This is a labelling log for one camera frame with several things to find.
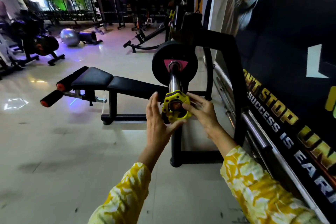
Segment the tiled floor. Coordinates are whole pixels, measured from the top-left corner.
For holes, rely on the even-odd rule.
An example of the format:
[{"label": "tiled floor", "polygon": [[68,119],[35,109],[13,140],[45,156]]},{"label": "tiled floor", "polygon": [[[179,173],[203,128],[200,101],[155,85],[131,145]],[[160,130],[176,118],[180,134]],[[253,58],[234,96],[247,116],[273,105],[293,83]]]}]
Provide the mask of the tiled floor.
[{"label": "tiled floor", "polygon": [[[126,29],[98,35],[99,46],[57,51],[66,59],[49,67],[46,58],[0,81],[0,223],[85,224],[109,190],[137,161],[145,146],[145,124],[100,120],[108,104],[63,97],[50,108],[39,101],[55,83],[82,66],[157,83],[151,72],[153,52],[133,54],[122,45],[135,33]],[[148,42],[163,42],[161,34]],[[190,90],[205,90],[206,70],[199,55],[199,72]],[[106,92],[98,92],[106,97]],[[232,133],[216,89],[213,102],[221,124]],[[118,113],[144,113],[147,100],[123,96]],[[213,149],[198,121],[183,128],[188,148]],[[169,163],[170,145],[159,159],[138,223],[239,223],[238,203],[219,174],[220,164]]]}]

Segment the hand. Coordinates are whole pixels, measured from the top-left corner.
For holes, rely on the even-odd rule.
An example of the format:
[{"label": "hand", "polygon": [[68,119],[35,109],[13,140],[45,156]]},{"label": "hand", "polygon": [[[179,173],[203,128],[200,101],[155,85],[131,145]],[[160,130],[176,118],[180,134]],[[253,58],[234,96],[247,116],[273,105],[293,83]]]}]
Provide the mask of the hand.
[{"label": "hand", "polygon": [[188,92],[187,95],[190,97],[192,102],[200,106],[200,109],[196,109],[189,104],[183,104],[183,108],[196,116],[196,118],[204,127],[208,138],[214,140],[218,134],[224,131],[224,129],[218,123],[213,103],[190,92]]},{"label": "hand", "polygon": [[146,118],[147,146],[161,151],[163,151],[168,144],[170,136],[174,131],[187,122],[186,120],[178,120],[170,126],[166,126],[159,112],[157,92],[155,92],[149,99],[146,107]]}]

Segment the gym logo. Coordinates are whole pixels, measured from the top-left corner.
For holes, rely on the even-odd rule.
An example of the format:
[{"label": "gym logo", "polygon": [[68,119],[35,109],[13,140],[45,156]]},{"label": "gym logo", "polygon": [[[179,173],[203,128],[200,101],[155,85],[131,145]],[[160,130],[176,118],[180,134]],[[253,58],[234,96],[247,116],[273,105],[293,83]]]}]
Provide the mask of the gym logo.
[{"label": "gym logo", "polygon": [[329,112],[333,112],[334,118],[336,118],[336,86],[330,88],[327,101],[325,103],[325,109]]},{"label": "gym logo", "polygon": [[195,13],[201,14],[202,13],[202,6],[203,6],[203,0],[196,0]]}]

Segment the yellow floral sleeve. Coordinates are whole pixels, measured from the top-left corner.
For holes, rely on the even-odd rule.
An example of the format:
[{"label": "yellow floral sleeve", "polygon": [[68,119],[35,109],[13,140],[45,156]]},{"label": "yellow floral sleeve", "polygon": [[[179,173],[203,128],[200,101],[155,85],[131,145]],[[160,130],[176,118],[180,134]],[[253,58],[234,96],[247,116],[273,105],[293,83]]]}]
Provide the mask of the yellow floral sleeve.
[{"label": "yellow floral sleeve", "polygon": [[149,169],[142,163],[135,163],[111,189],[105,203],[94,211],[88,224],[136,224],[148,196],[150,181]]},{"label": "yellow floral sleeve", "polygon": [[220,173],[252,224],[321,223],[240,146],[225,156]]}]

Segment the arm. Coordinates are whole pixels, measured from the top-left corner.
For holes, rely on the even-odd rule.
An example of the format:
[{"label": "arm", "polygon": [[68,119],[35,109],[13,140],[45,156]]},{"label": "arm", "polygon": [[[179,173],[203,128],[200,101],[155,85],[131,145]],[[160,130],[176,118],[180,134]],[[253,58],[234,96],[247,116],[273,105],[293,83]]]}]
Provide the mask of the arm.
[{"label": "arm", "polygon": [[142,205],[148,196],[151,173],[170,136],[185,120],[167,127],[158,108],[158,94],[154,93],[146,107],[147,145],[139,160],[128,170],[121,182],[111,189],[105,203],[91,215],[88,224],[136,224]]},{"label": "arm", "polygon": [[195,94],[187,95],[200,109],[186,104],[183,108],[196,116],[219,149],[224,158],[220,173],[252,224],[321,223],[312,210],[273,180],[235,143],[219,125],[211,102]]}]

